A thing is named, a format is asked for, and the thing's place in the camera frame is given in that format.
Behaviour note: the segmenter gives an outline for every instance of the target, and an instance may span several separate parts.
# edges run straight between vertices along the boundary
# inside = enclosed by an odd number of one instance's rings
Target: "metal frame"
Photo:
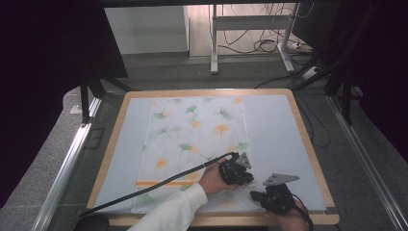
[[[291,35],[298,3],[294,4],[293,12],[289,15],[251,15],[251,16],[217,16],[217,5],[213,5],[213,43],[211,52],[211,73],[218,73],[217,31],[237,30],[285,30],[282,42],[277,48],[286,70],[294,72],[292,62],[286,51],[289,36]]]
[[[79,153],[84,144],[85,138],[89,133],[89,129],[92,125],[94,116],[96,115],[100,106],[101,100],[94,98],[89,107],[89,123],[82,124],[79,128],[72,145],[70,146],[68,153],[64,159],[63,165],[58,172],[58,175],[49,191],[44,203],[41,206],[41,210],[38,213],[37,219],[33,225],[32,231],[46,230],[48,225],[58,207],[60,199],[64,193],[66,184],[75,167],[75,163],[78,159]]]

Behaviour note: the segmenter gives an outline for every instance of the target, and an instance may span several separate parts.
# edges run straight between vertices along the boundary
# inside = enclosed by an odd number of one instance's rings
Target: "black cable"
[[[231,4],[231,11],[234,13],[234,15],[237,15],[237,13],[232,9],[232,4]]]
[[[306,15],[302,16],[302,15],[296,14],[296,16],[298,16],[298,17],[300,17],[300,18],[306,18],[306,17],[308,17],[314,6],[315,6],[315,3],[313,2],[313,3],[312,3],[312,7],[310,7],[310,9],[309,9],[308,13],[306,13]]]
[[[300,112],[303,112],[303,114],[304,114],[305,117],[306,117],[307,122],[309,123],[309,127],[310,127],[310,130],[311,130],[309,136],[310,136],[310,141],[313,143],[313,140],[314,140],[314,138],[315,138],[315,128],[313,127],[313,123],[312,123],[312,121],[310,120],[310,118],[307,116],[306,111],[303,109],[303,107],[302,107],[302,105],[300,104],[300,102],[297,101],[297,96],[296,96],[295,93],[293,93],[293,96],[294,96],[294,101],[296,101],[296,104],[297,104],[297,106],[298,106],[299,109],[300,109]]]
[[[261,84],[258,84],[257,86],[255,86],[254,89],[257,89],[257,88],[259,88],[259,87],[262,86],[262,85],[265,85],[265,84],[268,84],[268,83],[271,83],[271,82],[274,82],[274,81],[277,81],[277,80],[281,80],[281,79],[285,79],[285,78],[290,78],[290,77],[293,77],[293,80],[291,81],[291,83],[294,85],[295,80],[296,80],[299,76],[303,75],[304,72],[305,72],[310,66],[312,66],[316,61],[317,61],[317,58],[316,58],[316,57],[313,57],[311,60],[308,61],[308,63],[307,63],[306,65],[304,65],[302,68],[300,68],[300,70],[298,70],[297,72],[292,73],[292,74],[289,74],[289,75],[285,75],[285,76],[282,76],[282,77],[278,77],[278,78],[273,78],[273,79],[270,79],[270,80],[266,80],[265,82],[262,82]],[[290,85],[291,83],[289,83],[288,85],[286,85],[286,88],[287,88],[287,89],[290,89],[290,90],[291,90],[291,88],[289,88],[289,85]]]
[[[264,3],[264,6],[263,6],[263,7],[261,8],[261,10],[258,12],[258,15],[261,14],[261,12],[262,12],[264,9],[266,9],[265,12],[269,13],[269,3]]]
[[[340,228],[339,224],[335,224],[334,226],[337,228],[337,230],[342,231],[342,229]]]
[[[314,55],[316,56],[317,55],[317,54],[314,54],[313,51],[294,50],[294,49],[291,49],[289,46],[286,47],[286,51],[289,54],[295,54],[295,55],[304,55],[304,56],[314,56]]]
[[[285,3],[282,5],[282,7],[281,7],[280,9],[278,9],[278,10],[276,11],[276,14],[275,14],[275,15],[278,14],[279,10],[281,11],[280,14],[282,14],[282,12],[283,12],[284,9],[288,9],[288,8],[285,8]]]
[[[297,72],[298,74],[294,76],[294,78],[292,79],[292,82],[287,85],[287,88],[293,91],[298,90],[298,88],[295,86],[297,79],[303,76],[306,73],[306,71],[309,70],[310,67],[315,66],[318,60],[319,60],[319,56],[312,56],[312,59],[310,59],[306,63],[306,65],[300,68],[300,70]]]
[[[208,24],[209,24],[209,29],[210,29],[210,37],[211,37],[211,40],[213,40],[213,33],[211,32],[210,5],[208,5]]]
[[[309,112],[315,117],[315,119],[318,121],[318,123],[323,127],[324,132],[327,134],[327,137],[328,137],[328,141],[327,141],[326,144],[318,144],[318,143],[314,142],[313,138],[311,138],[312,144],[314,144],[314,145],[316,145],[318,147],[328,147],[330,145],[331,141],[332,141],[329,131],[324,126],[324,124],[321,122],[321,120],[316,116],[316,114],[314,114],[313,111],[310,109],[309,104],[305,100],[303,100],[301,97],[299,97],[299,99],[306,105],[306,108],[309,110]]]
[[[200,170],[200,169],[202,169],[202,168],[204,168],[204,167],[210,166],[210,165],[212,165],[213,163],[216,163],[217,161],[219,161],[220,159],[222,159],[222,158],[224,158],[224,157],[227,157],[227,156],[229,156],[229,155],[232,155],[232,154],[233,154],[233,152],[226,153],[226,154],[221,155],[221,156],[219,156],[219,157],[217,157],[217,158],[214,158],[213,160],[211,160],[211,161],[209,161],[209,162],[206,162],[206,163],[204,163],[204,164],[202,164],[202,165],[200,165],[200,166],[198,166],[198,167],[193,167],[193,168],[191,168],[191,169],[189,169],[189,170],[186,170],[186,171],[183,171],[183,172],[181,172],[181,173],[178,173],[178,174],[176,174],[176,175],[174,175],[174,176],[171,176],[170,178],[167,178],[166,180],[164,180],[164,181],[162,181],[162,182],[160,182],[160,183],[158,183],[158,184],[156,184],[156,185],[154,185],[154,186],[151,186],[151,187],[149,187],[149,188],[147,188],[147,189],[130,193],[130,194],[128,194],[128,195],[122,196],[121,198],[118,198],[118,199],[113,200],[113,201],[111,201],[111,202],[108,202],[108,203],[105,203],[105,204],[103,204],[103,205],[97,206],[97,207],[95,207],[95,208],[93,208],[93,209],[90,209],[90,210],[84,212],[83,214],[81,214],[81,215],[79,216],[79,218],[83,218],[83,217],[85,217],[85,216],[87,216],[87,215],[89,215],[89,214],[92,214],[92,213],[96,212],[96,211],[99,211],[99,210],[101,210],[101,209],[104,209],[104,208],[107,208],[107,207],[109,207],[109,206],[115,205],[115,204],[117,204],[117,203],[119,203],[119,202],[122,202],[122,201],[124,201],[124,200],[133,198],[133,197],[135,197],[135,196],[138,196],[138,195],[141,195],[141,194],[144,194],[144,193],[148,193],[148,192],[150,192],[150,191],[152,191],[152,190],[155,190],[155,189],[157,189],[157,188],[159,188],[159,187],[161,187],[161,186],[167,184],[168,182],[171,182],[171,181],[173,181],[173,180],[176,180],[176,179],[178,179],[178,178],[180,178],[180,177],[182,177],[182,176],[184,176],[184,175],[190,174],[190,173],[195,172],[195,171],[198,171],[198,170]]]
[[[273,4],[272,4],[272,7],[270,8],[270,10],[269,10],[269,8],[268,8],[268,4],[264,4],[264,7],[261,9],[261,11],[262,11],[263,9],[265,9],[265,8],[267,8],[268,14],[271,15],[272,10],[273,10]],[[222,5],[222,11],[221,11],[221,12],[222,12],[222,15],[223,15],[223,14],[224,14],[224,7],[223,7],[223,5]],[[211,38],[213,39],[212,34],[211,34],[210,6],[209,6],[209,9],[208,9],[208,19],[209,19],[209,24],[210,24],[210,36],[211,36]],[[240,40],[248,31],[249,31],[249,30],[244,31],[238,38],[236,38],[236,39],[235,39],[234,41],[232,41],[232,42],[229,42],[229,41],[228,41],[228,39],[227,39],[227,37],[226,37],[226,33],[225,33],[225,31],[223,31],[224,39],[225,39],[225,42],[228,44],[228,46],[218,45],[218,47],[225,48],[225,49],[229,49],[229,50],[232,50],[232,51],[234,51],[234,52],[236,52],[236,53],[244,54],[244,55],[252,54],[252,53],[255,53],[255,52],[272,53],[272,52],[276,51],[276,49],[277,49],[277,41],[272,40],[272,39],[262,39],[262,36],[263,36],[265,30],[264,30],[264,31],[262,32],[262,34],[260,35],[260,38],[259,38],[257,41],[254,42],[254,49],[251,50],[251,51],[239,51],[239,50],[236,50],[236,49],[234,49],[234,48],[229,47],[229,45],[232,45],[232,44],[234,44],[235,42],[237,42],[238,40]],[[272,50],[266,50],[266,49],[264,49],[263,45],[269,44],[269,43],[274,43],[274,44],[275,44],[275,46],[273,47],[273,49],[272,49]]]
[[[295,209],[298,213],[300,213],[306,220],[307,225],[309,226],[309,231],[313,231],[315,229],[315,226],[313,224],[312,219],[309,216],[309,212],[307,211],[306,206],[303,204],[302,200],[297,195],[292,194],[292,196],[296,197],[299,200],[300,204],[302,204],[303,210],[297,207],[297,205],[295,204],[292,206],[292,208]]]
[[[361,17],[362,16],[360,15],[360,13],[356,13],[356,15],[354,15],[354,17],[353,17],[354,20],[352,20],[352,23],[349,23],[347,25],[347,27],[342,31],[342,33],[338,37],[336,37],[335,40],[333,40],[329,45],[321,48],[320,50],[315,50],[315,51],[310,53],[312,55],[311,60],[314,60],[314,61],[313,62],[308,62],[306,65],[304,65],[303,68],[302,68],[303,72],[302,71],[296,72],[297,74],[294,75],[294,77],[293,77],[292,87],[290,88],[291,90],[301,90],[301,89],[307,87],[308,85],[310,85],[311,83],[315,82],[316,80],[320,79],[321,77],[324,77],[324,76],[328,75],[329,73],[331,73],[331,72],[335,71],[336,69],[338,69],[338,67],[342,63],[342,59],[338,59],[337,61],[335,61],[331,65],[326,66],[321,72],[318,72],[316,75],[314,75],[313,77],[311,77],[311,78],[305,80],[304,82],[300,83],[298,86],[295,85],[296,80],[305,73],[307,68],[311,67],[313,64],[316,63],[317,60],[315,60],[315,59],[319,59],[321,57],[324,57],[324,55],[327,55],[327,54],[338,52],[338,49],[341,48],[342,43],[345,41],[346,37],[350,34],[352,29],[357,26],[357,24],[360,21]]]
[[[310,55],[305,55],[305,54],[294,54],[294,55],[291,55],[291,56],[290,56],[290,58],[291,58],[291,61],[292,61],[293,63],[295,63],[295,64],[298,64],[298,65],[306,65],[306,64],[307,64],[307,62],[306,62],[306,63],[304,63],[304,64],[302,64],[302,63],[300,63],[299,61],[296,61],[296,60],[294,59],[294,57],[304,57],[304,56],[310,56]]]

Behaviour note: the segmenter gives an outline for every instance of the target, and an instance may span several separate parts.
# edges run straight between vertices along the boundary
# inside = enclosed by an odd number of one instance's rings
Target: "white cloth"
[[[176,192],[128,231],[184,231],[194,219],[197,209],[208,202],[207,195],[198,183],[183,192]]]

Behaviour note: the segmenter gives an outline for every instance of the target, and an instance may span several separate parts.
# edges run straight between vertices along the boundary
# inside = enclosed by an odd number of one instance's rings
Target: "cables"
[[[306,15],[302,16],[299,14],[296,14],[296,16],[300,17],[300,18],[306,18],[307,16],[309,16],[310,12],[312,11],[313,7],[315,6],[315,3],[312,3],[312,7],[310,7],[310,10],[306,13]]]
[[[337,230],[342,231],[342,229],[340,228],[339,224],[335,224],[334,226],[337,228]]]
[[[313,144],[313,145],[315,145],[315,146],[318,146],[318,147],[328,147],[329,145],[330,145],[330,143],[331,143],[331,141],[332,141],[332,139],[331,139],[331,136],[330,136],[330,133],[329,133],[329,131],[327,130],[327,128],[324,126],[324,124],[321,122],[321,120],[318,118],[318,116],[315,114],[315,113],[313,113],[313,111],[310,109],[310,107],[309,107],[309,104],[306,102],[306,101],[304,101],[303,99],[301,99],[299,96],[297,96],[297,94],[293,94],[293,96],[294,96],[294,100],[296,100],[296,104],[297,104],[297,106],[299,107],[299,109],[300,109],[300,111],[305,115],[305,117],[306,117],[306,120],[308,121],[308,123],[309,123],[309,127],[310,127],[310,141],[311,141],[311,143]],[[311,119],[309,118],[309,116],[307,115],[307,113],[306,113],[306,111],[304,110],[304,108],[302,107],[302,105],[300,104],[300,102],[298,101],[298,100],[301,100],[305,105],[306,105],[306,108],[308,109],[308,111],[313,115],[313,117],[318,121],[318,123],[321,125],[321,127],[323,128],[323,130],[324,130],[324,132],[326,133],[326,135],[327,135],[327,138],[328,138],[328,141],[325,143],[325,144],[319,144],[319,143],[317,143],[317,142],[315,142],[315,129],[314,129],[314,126],[313,126],[313,123],[312,123],[312,121],[311,121]]]
[[[232,155],[232,154],[233,154],[233,152],[226,153],[226,154],[221,155],[221,156],[219,156],[219,157],[217,157],[217,158],[214,158],[213,160],[211,160],[211,161],[209,161],[209,162],[204,163],[203,165],[200,165],[200,166],[198,166],[198,167],[193,167],[193,168],[191,168],[191,169],[189,169],[189,170],[186,170],[186,171],[183,171],[183,172],[181,172],[181,173],[179,173],[179,174],[176,174],[176,175],[174,175],[174,176],[171,176],[170,178],[167,178],[166,180],[164,180],[164,181],[162,181],[162,182],[160,182],[160,183],[158,183],[158,184],[156,184],[156,185],[154,185],[154,186],[151,186],[151,187],[149,187],[149,188],[147,188],[147,189],[144,189],[144,190],[141,190],[141,191],[137,191],[137,192],[133,192],[133,193],[131,193],[131,194],[122,196],[122,197],[119,198],[119,199],[116,199],[116,200],[113,200],[113,201],[111,201],[111,202],[105,203],[105,204],[103,204],[103,205],[97,206],[97,207],[95,207],[95,208],[93,208],[93,209],[90,209],[90,210],[84,212],[82,215],[79,216],[79,218],[83,218],[83,217],[85,217],[85,216],[87,216],[87,215],[90,215],[90,214],[96,212],[96,211],[99,211],[99,210],[101,210],[101,209],[104,209],[104,208],[107,208],[107,207],[109,207],[109,206],[115,205],[115,204],[117,204],[117,203],[119,203],[119,202],[122,202],[122,201],[124,201],[124,200],[133,198],[133,197],[135,197],[135,196],[138,196],[138,195],[141,195],[141,194],[144,194],[144,193],[148,193],[148,192],[150,192],[150,191],[152,191],[152,190],[155,190],[155,189],[157,189],[157,188],[159,188],[159,187],[161,187],[161,186],[163,186],[163,185],[165,185],[165,184],[167,184],[167,183],[169,183],[169,182],[171,182],[171,181],[173,181],[173,180],[176,180],[176,179],[178,179],[178,178],[180,178],[180,177],[182,177],[182,176],[184,176],[184,175],[190,174],[190,173],[195,172],[195,171],[198,171],[198,170],[200,170],[200,169],[202,169],[202,168],[204,168],[204,167],[210,166],[210,165],[216,163],[217,161],[219,161],[220,159],[222,159],[222,158],[224,158],[224,157],[227,157],[227,156],[230,156],[230,155]]]
[[[297,195],[292,194],[292,196],[296,197],[296,198],[300,201],[300,203],[302,204],[302,207],[303,207],[303,210],[304,210],[304,211],[303,211],[302,209],[300,209],[299,207],[297,207],[297,205],[295,205],[295,204],[292,206],[292,208],[293,208],[294,210],[296,210],[298,213],[300,213],[300,214],[303,216],[303,218],[306,220],[307,225],[309,226],[309,231],[313,231],[313,230],[315,229],[315,226],[314,226],[314,224],[313,224],[313,221],[310,219],[309,213],[308,213],[308,211],[307,211],[305,205],[304,205],[303,202],[300,200],[300,198],[297,197]]]
[[[259,88],[259,87],[261,87],[261,86],[263,86],[263,85],[265,85],[265,84],[268,84],[268,83],[271,83],[271,82],[274,82],[274,81],[277,81],[277,80],[281,80],[281,79],[291,78],[291,77],[292,77],[292,78],[293,78],[292,81],[291,81],[288,85],[286,85],[286,88],[291,90],[291,88],[289,87],[289,85],[293,85],[293,86],[294,86],[296,79],[297,79],[299,76],[302,76],[302,75],[309,69],[309,67],[312,66],[312,65],[314,65],[317,61],[318,61],[318,58],[317,58],[317,57],[312,57],[312,59],[309,60],[309,61],[308,61],[302,68],[300,68],[300,70],[298,70],[297,72],[292,73],[292,74],[289,74],[289,75],[286,75],[286,76],[282,76],[282,77],[278,77],[278,78],[273,78],[273,79],[270,79],[270,80],[266,80],[265,82],[263,82],[263,83],[258,84],[257,86],[255,86],[254,89],[257,89],[257,88]]]
[[[273,7],[274,4],[271,5],[271,7],[269,8],[269,4],[264,4],[264,7],[260,10],[259,14],[261,14],[261,12],[265,9],[268,15],[272,15],[272,11],[273,11]],[[285,9],[285,4],[283,4],[283,7],[279,8],[278,5],[278,9],[275,12],[275,15],[277,15],[280,11],[280,13],[282,13],[282,11]],[[233,5],[231,4],[231,11],[234,14],[237,14],[234,9],[233,9]],[[222,5],[222,15],[224,15],[224,5]],[[209,20],[209,31],[210,31],[210,37],[211,39],[213,39],[213,33],[212,32],[212,23],[211,23],[211,14],[210,14],[210,5],[208,5],[208,20]],[[253,53],[257,53],[257,52],[261,52],[261,53],[273,53],[277,50],[277,39],[263,39],[263,35],[265,33],[265,30],[262,32],[262,34],[260,35],[259,39],[257,41],[254,42],[253,44],[253,50],[250,51],[239,51],[237,49],[234,49],[232,47],[230,47],[230,45],[236,43],[237,41],[239,41],[240,39],[243,38],[243,36],[247,35],[247,33],[249,32],[249,30],[244,31],[241,35],[239,35],[237,38],[235,38],[233,41],[228,41],[227,36],[226,36],[226,32],[223,31],[224,34],[224,39],[227,45],[218,45],[218,47],[220,48],[225,48],[225,49],[229,49],[235,53],[239,53],[239,54],[253,54]]]

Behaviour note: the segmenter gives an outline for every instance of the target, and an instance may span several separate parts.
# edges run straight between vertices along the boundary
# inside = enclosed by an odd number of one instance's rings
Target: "electrical wire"
[[[289,58],[291,59],[292,63],[298,64],[298,65],[306,65],[306,63],[300,63],[299,61],[296,61],[294,57],[304,57],[304,56],[310,56],[310,55],[305,55],[305,54],[293,54]]]
[[[79,216],[79,218],[83,218],[83,217],[85,217],[85,216],[87,216],[87,215],[89,215],[89,214],[92,214],[92,213],[96,212],[96,211],[99,211],[99,210],[101,210],[101,209],[104,209],[104,208],[107,208],[107,207],[109,207],[109,206],[115,205],[115,204],[117,204],[117,203],[119,203],[119,202],[122,202],[122,201],[124,201],[124,200],[133,198],[133,197],[135,197],[135,196],[138,196],[138,195],[141,195],[141,194],[144,194],[144,193],[148,193],[148,192],[150,192],[150,191],[152,191],[152,190],[155,190],[155,189],[157,189],[157,188],[159,188],[159,187],[161,187],[161,186],[163,186],[163,185],[165,185],[165,184],[167,184],[167,183],[169,183],[169,182],[171,182],[171,181],[173,181],[173,180],[176,180],[176,179],[178,179],[178,178],[180,178],[180,177],[182,177],[182,176],[184,176],[184,175],[190,174],[190,173],[195,172],[195,171],[198,171],[198,170],[200,170],[200,169],[202,169],[202,168],[204,168],[204,167],[210,166],[210,165],[216,163],[217,161],[219,161],[220,159],[222,159],[222,158],[224,158],[224,157],[227,157],[227,156],[230,156],[230,155],[232,155],[232,154],[233,154],[232,152],[226,153],[226,154],[224,154],[224,155],[221,155],[221,156],[219,156],[219,157],[214,158],[213,160],[211,160],[211,161],[209,161],[209,162],[204,163],[203,165],[200,165],[200,166],[197,166],[197,167],[193,167],[193,168],[191,168],[191,169],[189,169],[189,170],[186,170],[186,171],[183,171],[183,172],[181,172],[181,173],[178,173],[178,174],[176,174],[176,175],[174,175],[174,176],[171,176],[170,178],[167,178],[166,180],[164,180],[164,181],[162,181],[162,182],[160,182],[160,183],[158,183],[158,184],[156,184],[156,185],[154,185],[154,186],[151,186],[151,187],[149,187],[149,188],[147,188],[147,189],[130,193],[130,194],[128,194],[128,195],[122,196],[121,198],[118,198],[118,199],[113,200],[113,201],[111,201],[111,202],[108,202],[108,203],[105,203],[105,204],[103,204],[103,205],[97,206],[97,207],[95,207],[95,208],[93,208],[93,209],[90,209],[90,210],[84,212],[83,214],[81,214],[81,215]]]
[[[299,15],[298,13],[296,14],[296,16],[300,17],[300,18],[306,18],[307,16],[309,16],[310,12],[312,11],[313,7],[315,6],[315,3],[312,3],[312,7],[310,7],[310,10],[308,11],[308,13],[306,13],[305,16]]]
[[[301,51],[301,50],[294,50],[290,48],[289,46],[286,47],[286,51],[289,54],[297,54],[297,55],[305,55],[305,56],[313,56],[314,52],[313,51]]]
[[[272,4],[271,8],[269,9],[269,8],[268,8],[268,4],[264,4],[264,7],[260,10],[260,13],[261,13],[261,11],[263,11],[264,9],[267,9],[268,14],[271,15],[271,14],[272,14],[272,10],[273,10],[273,6],[274,6],[274,5]],[[277,15],[279,11],[281,11],[281,13],[282,13],[284,6],[285,6],[285,4],[283,4],[283,7],[282,7],[282,8],[278,8],[278,9],[276,10],[275,15]],[[231,4],[231,11],[233,11],[234,14],[236,14],[236,12],[233,10],[233,5],[232,5],[232,4]],[[224,15],[224,6],[223,6],[223,5],[222,5],[222,11],[221,11],[221,12],[222,12],[222,15]],[[210,17],[210,5],[208,5],[208,20],[209,20],[210,37],[211,37],[211,39],[213,39],[213,34],[212,34],[212,29],[211,29],[212,23],[211,23],[211,17]],[[239,54],[244,54],[244,55],[252,54],[252,53],[255,53],[255,52],[273,53],[273,52],[276,51],[278,39],[277,39],[277,40],[273,40],[273,39],[262,39],[262,36],[264,35],[265,30],[264,30],[264,31],[262,32],[262,34],[260,35],[260,38],[259,38],[257,41],[254,42],[254,49],[253,49],[253,50],[250,50],[250,51],[239,51],[239,50],[236,50],[236,49],[231,48],[231,47],[229,46],[229,45],[232,45],[232,44],[236,43],[237,41],[239,41],[248,31],[249,31],[249,30],[244,31],[238,38],[236,38],[236,39],[233,40],[232,42],[228,41],[228,39],[227,39],[227,37],[226,37],[226,33],[225,33],[225,31],[223,31],[224,39],[225,39],[225,42],[228,44],[228,46],[218,45],[218,47],[220,47],[220,48],[225,48],[225,49],[229,49],[229,50],[231,50],[231,51],[234,51],[234,52],[239,53]],[[264,48],[264,45],[266,45],[266,44],[271,44],[271,43],[274,44],[274,47],[273,47],[272,49],[269,49],[269,50],[268,50],[268,49]]]
[[[306,206],[303,204],[302,200],[297,195],[292,194],[292,196],[296,197],[299,200],[300,204],[302,204],[303,210],[297,207],[297,205],[295,204],[292,206],[292,208],[295,209],[298,213],[300,213],[303,216],[303,218],[307,221],[309,231],[313,231],[315,229],[315,226],[313,224],[312,219],[309,216],[309,212],[307,211]]]
[[[294,93],[293,96],[294,96],[294,99],[296,100],[297,106],[299,106],[300,111],[305,115],[306,120],[307,120],[308,123],[309,123],[309,127],[311,128],[311,135],[310,135],[311,143],[312,143],[313,145],[315,145],[315,146],[318,146],[318,147],[328,147],[328,146],[331,144],[331,141],[332,141],[328,129],[324,126],[323,122],[321,122],[321,120],[318,118],[318,116],[317,116],[315,113],[313,113],[313,111],[312,111],[312,110],[310,109],[310,107],[309,107],[309,104],[308,104],[305,100],[303,100],[303,99],[302,99],[300,96],[298,96],[298,94],[296,94],[296,93]],[[327,141],[325,144],[320,144],[320,143],[315,142],[315,129],[314,129],[313,123],[312,123],[311,119],[309,118],[309,116],[307,115],[307,113],[306,113],[306,111],[304,110],[304,108],[302,107],[302,104],[300,104],[300,102],[299,102],[298,100],[302,101],[302,103],[303,103],[304,105],[306,105],[307,110],[310,112],[310,114],[312,114],[312,116],[318,121],[318,123],[319,123],[319,124],[321,125],[321,127],[324,129],[324,132],[326,133],[327,138],[328,138],[328,141]]]
[[[273,33],[275,33],[275,34],[277,34],[277,36],[279,36],[279,37],[284,37],[284,35],[282,35],[281,33],[279,33],[278,31],[275,31],[275,30],[269,30],[269,33],[270,32],[273,32]],[[295,40],[292,40],[292,39],[288,39],[289,41],[291,41],[291,42],[296,42],[296,43],[299,43],[300,45],[308,45],[307,43],[304,43],[304,42],[298,42],[298,41],[295,41]]]
[[[306,65],[301,67],[300,70],[298,70],[297,72],[286,75],[286,76],[281,76],[281,77],[278,77],[278,78],[273,78],[273,79],[266,80],[265,82],[262,82],[262,83],[258,84],[257,86],[255,86],[254,89],[258,89],[259,87],[261,87],[261,86],[263,86],[265,84],[271,83],[271,82],[275,82],[275,81],[278,81],[278,80],[281,80],[281,79],[291,78],[292,77],[292,80],[289,82],[288,85],[286,85],[286,88],[291,90],[289,85],[292,84],[294,86],[296,79],[299,76],[302,76],[310,66],[312,66],[313,64],[315,64],[317,62],[317,60],[318,60],[317,57],[313,57],[311,60],[308,61],[308,63]]]
[[[342,231],[342,229],[340,228],[339,224],[335,224],[334,226],[337,228],[337,230]]]

